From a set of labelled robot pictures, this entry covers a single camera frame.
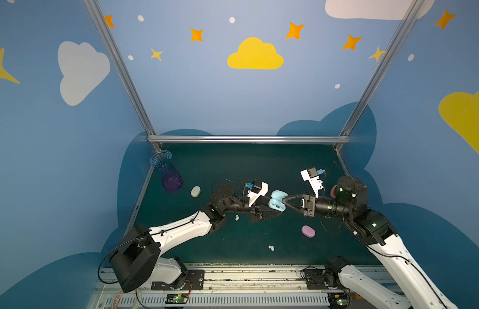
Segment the light blue earbud case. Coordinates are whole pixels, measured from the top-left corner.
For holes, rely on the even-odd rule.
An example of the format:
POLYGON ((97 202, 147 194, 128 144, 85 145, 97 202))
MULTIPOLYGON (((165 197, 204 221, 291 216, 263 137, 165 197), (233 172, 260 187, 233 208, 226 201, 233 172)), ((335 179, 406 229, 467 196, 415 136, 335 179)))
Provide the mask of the light blue earbud case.
POLYGON ((280 190, 275 190, 271 193, 270 200, 268 202, 268 206, 279 212, 284 212, 286 210, 286 205, 283 203, 283 199, 288 196, 288 193, 280 190))

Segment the pink earbud charging case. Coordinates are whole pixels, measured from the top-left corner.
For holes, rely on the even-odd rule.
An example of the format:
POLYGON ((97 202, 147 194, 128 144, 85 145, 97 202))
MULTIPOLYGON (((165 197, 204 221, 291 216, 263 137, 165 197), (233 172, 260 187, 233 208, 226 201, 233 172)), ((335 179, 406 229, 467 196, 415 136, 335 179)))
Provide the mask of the pink earbud charging case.
POLYGON ((303 225, 301 232, 307 238, 313 238, 316 235, 316 231, 308 225, 303 225))

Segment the white earbud charging case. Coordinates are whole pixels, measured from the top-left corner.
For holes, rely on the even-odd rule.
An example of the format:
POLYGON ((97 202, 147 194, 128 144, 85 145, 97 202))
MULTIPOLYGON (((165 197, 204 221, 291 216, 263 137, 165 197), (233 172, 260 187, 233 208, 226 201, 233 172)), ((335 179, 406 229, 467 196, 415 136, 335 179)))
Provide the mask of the white earbud charging case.
POLYGON ((201 188, 200 188, 200 186, 194 186, 194 187, 192 188, 191 192, 190 192, 190 195, 191 195, 191 197, 193 197, 193 198, 197 198, 197 197, 199 197, 200 193, 201 193, 201 188))

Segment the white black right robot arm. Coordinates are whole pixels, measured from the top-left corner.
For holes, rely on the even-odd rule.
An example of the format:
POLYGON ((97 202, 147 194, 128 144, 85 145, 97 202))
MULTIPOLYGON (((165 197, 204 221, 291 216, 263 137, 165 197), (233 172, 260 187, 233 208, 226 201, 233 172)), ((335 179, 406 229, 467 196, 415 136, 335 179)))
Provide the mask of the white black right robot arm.
POLYGON ((334 282, 359 294, 376 308, 456 308, 407 250, 385 215, 368 205, 368 188, 357 178, 341 176, 330 197, 319 195, 321 181, 307 177, 314 194, 283 198, 283 204, 307 217, 338 218, 380 261, 402 291, 396 294, 364 275, 342 257, 325 266, 334 282))

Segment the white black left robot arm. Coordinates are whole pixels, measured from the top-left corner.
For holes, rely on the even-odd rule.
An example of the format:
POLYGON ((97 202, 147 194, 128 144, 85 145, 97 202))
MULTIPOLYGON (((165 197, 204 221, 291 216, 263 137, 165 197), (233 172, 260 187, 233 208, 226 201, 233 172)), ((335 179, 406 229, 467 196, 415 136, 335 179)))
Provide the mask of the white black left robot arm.
POLYGON ((162 254, 190 239, 205 236, 220 229, 226 222, 226 212, 250 214, 252 221, 266 220, 285 211, 283 191, 267 194, 268 185, 247 184, 243 196, 236 196, 231 184, 221 184, 211 200, 194 214, 168 225, 131 228, 120 244, 108 255, 108 261, 123 292, 141 287, 153 273, 157 281, 170 289, 185 285, 189 271, 177 258, 163 259, 162 254))

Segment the pink toy watering can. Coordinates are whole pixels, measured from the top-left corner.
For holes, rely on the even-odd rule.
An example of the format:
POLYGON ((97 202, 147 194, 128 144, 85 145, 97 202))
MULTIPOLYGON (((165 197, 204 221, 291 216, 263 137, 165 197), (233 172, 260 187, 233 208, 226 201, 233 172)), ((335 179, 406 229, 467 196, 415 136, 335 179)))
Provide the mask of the pink toy watering can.
POLYGON ((337 190, 337 185, 334 185, 330 191, 330 196, 332 198, 335 198, 336 190, 337 190))

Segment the purple ribbed glass vase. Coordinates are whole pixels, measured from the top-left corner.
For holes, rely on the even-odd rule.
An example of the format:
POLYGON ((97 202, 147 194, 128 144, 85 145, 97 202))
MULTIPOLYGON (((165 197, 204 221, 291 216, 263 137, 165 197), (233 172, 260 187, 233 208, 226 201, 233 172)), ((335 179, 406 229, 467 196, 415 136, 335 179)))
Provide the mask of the purple ribbed glass vase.
POLYGON ((163 188, 167 191, 176 191, 182 184, 183 179, 172 163, 172 153, 167 150, 160 150, 150 158, 150 164, 158 170, 163 188))

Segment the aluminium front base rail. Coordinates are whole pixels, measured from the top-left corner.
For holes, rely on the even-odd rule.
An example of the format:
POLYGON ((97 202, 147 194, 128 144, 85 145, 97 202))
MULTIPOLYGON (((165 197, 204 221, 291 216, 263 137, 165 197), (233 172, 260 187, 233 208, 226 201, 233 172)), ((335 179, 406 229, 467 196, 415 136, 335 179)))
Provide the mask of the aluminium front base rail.
POLYGON ((179 290, 157 282, 156 275, 123 293, 111 269, 102 270, 88 308, 330 308, 372 304, 353 288, 318 287, 302 277, 303 265, 189 263, 179 290))

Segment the aluminium right frame post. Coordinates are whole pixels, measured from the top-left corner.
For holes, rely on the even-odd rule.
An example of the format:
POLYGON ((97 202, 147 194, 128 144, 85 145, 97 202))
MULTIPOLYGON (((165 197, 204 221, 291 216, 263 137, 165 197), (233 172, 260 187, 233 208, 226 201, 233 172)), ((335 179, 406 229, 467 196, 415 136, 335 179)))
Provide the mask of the aluminium right frame post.
POLYGON ((401 46, 411 32, 413 26, 418 20, 419 12, 424 6, 424 0, 414 0, 411 2, 408 10, 404 14, 396 32, 394 33, 391 41, 387 47, 386 53, 383 55, 383 58, 379 61, 377 68, 372 74, 371 79, 369 80, 367 86, 365 87, 362 96, 357 101, 355 108, 352 110, 348 120, 346 121, 339 137, 340 142, 334 144, 334 150, 339 154, 344 144, 350 142, 350 134, 356 126, 358 120, 360 119, 363 111, 366 109, 367 105, 370 102, 370 99, 373 97, 373 94, 377 90, 379 84, 383 80, 387 70, 391 66, 395 56, 398 54, 401 46))

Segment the aluminium frame post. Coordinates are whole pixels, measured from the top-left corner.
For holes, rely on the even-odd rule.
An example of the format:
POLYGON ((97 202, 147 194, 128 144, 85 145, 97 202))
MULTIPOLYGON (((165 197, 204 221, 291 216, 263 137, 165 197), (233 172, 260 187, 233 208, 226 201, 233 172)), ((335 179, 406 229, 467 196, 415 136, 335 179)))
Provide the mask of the aluminium frame post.
POLYGON ((408 10, 404 14, 396 32, 394 33, 391 41, 387 47, 386 53, 383 55, 383 58, 379 61, 377 68, 372 74, 371 79, 369 80, 367 86, 365 87, 362 96, 357 101, 355 108, 352 110, 348 120, 346 121, 339 137, 340 142, 334 144, 334 150, 339 154, 344 144, 350 142, 350 134, 356 126, 358 120, 360 119, 363 111, 366 109, 367 105, 370 102, 370 99, 373 97, 373 94, 377 90, 379 84, 383 80, 387 70, 391 66, 395 56, 398 54, 401 46, 411 32, 413 26, 418 20, 419 12, 424 6, 424 0, 414 0, 411 2, 408 10))
POLYGON ((103 14, 100 4, 98 3, 98 1, 95 0, 84 0, 83 3, 86 6, 86 9, 91 16, 91 19, 95 24, 95 27, 104 43, 104 46, 106 47, 109 56, 120 76, 124 88, 140 119, 140 122, 147 133, 147 137, 149 138, 150 136, 154 136, 156 134, 154 127, 150 121, 145 106, 142 103, 141 97, 138 94, 136 86, 120 54, 119 48, 117 47, 110 27, 105 20, 105 15, 103 14))

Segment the aluminium back frame rail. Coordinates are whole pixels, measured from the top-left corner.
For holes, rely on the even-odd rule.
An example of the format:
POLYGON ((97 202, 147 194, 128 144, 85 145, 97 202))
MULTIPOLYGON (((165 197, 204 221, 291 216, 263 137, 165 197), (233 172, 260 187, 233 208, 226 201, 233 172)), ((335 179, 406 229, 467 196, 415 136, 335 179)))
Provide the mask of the aluminium back frame rail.
POLYGON ((154 143, 206 143, 206 144, 347 144, 347 136, 186 136, 149 135, 154 143))

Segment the aluminium left frame post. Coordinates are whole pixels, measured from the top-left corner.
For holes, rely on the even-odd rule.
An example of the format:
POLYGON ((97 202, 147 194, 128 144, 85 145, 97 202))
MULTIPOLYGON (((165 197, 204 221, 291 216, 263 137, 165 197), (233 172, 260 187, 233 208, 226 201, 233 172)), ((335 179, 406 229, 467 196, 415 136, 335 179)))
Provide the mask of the aluminium left frame post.
POLYGON ((110 27, 105 20, 105 15, 103 14, 100 4, 98 3, 98 1, 95 0, 84 0, 83 3, 86 6, 86 9, 91 16, 91 19, 95 24, 95 27, 104 43, 104 46, 106 47, 109 56, 120 76, 124 88, 140 119, 140 122, 147 133, 147 137, 149 138, 150 136, 154 136, 156 134, 154 127, 150 121, 145 106, 142 103, 141 97, 138 94, 136 86, 120 54, 119 48, 117 47, 110 27))

